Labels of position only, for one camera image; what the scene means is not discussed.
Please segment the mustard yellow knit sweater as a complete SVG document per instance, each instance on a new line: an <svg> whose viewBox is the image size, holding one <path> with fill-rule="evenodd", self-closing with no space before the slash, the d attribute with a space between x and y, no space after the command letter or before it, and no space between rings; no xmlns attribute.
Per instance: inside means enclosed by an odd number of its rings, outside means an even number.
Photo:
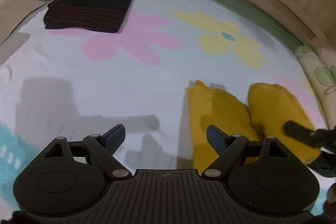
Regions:
<svg viewBox="0 0 336 224"><path fill-rule="evenodd" d="M304 164L314 162L322 153L293 138L285 136L283 126L294 121L313 129L298 99L278 84L255 83L249 87L248 103L218 88L207 87L196 81L188 88L189 124L193 146L193 168L203 172L216 158L209 145L206 129L213 124L227 135L241 134L250 141L274 136L293 152Z"/></svg>

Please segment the floral bed sheet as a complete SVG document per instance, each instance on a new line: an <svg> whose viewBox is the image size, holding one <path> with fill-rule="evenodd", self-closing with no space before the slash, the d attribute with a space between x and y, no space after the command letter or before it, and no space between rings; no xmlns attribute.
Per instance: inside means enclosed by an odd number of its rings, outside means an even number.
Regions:
<svg viewBox="0 0 336 224"><path fill-rule="evenodd" d="M56 136L80 140L121 123L128 169L190 168L186 89L200 80L242 102L254 83L293 93L325 119L294 49L299 40L240 0L133 0L117 34L47 30L43 6L1 45L1 218L13 182Z"/></svg>

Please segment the folded floral quilt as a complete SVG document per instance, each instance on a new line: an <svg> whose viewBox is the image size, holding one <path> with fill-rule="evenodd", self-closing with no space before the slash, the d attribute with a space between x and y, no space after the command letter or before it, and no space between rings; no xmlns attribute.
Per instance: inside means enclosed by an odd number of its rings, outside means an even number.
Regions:
<svg viewBox="0 0 336 224"><path fill-rule="evenodd" d="M335 48L324 39L313 38L296 48L295 55L323 108L329 129L335 127Z"/></svg>

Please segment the dark striped folded garment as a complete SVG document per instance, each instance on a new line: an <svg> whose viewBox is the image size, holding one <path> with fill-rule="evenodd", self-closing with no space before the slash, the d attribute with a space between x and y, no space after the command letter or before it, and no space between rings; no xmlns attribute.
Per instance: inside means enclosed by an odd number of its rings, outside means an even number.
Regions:
<svg viewBox="0 0 336 224"><path fill-rule="evenodd" d="M116 33L121 28L132 0L53 0L44 15L45 28L82 28Z"/></svg>

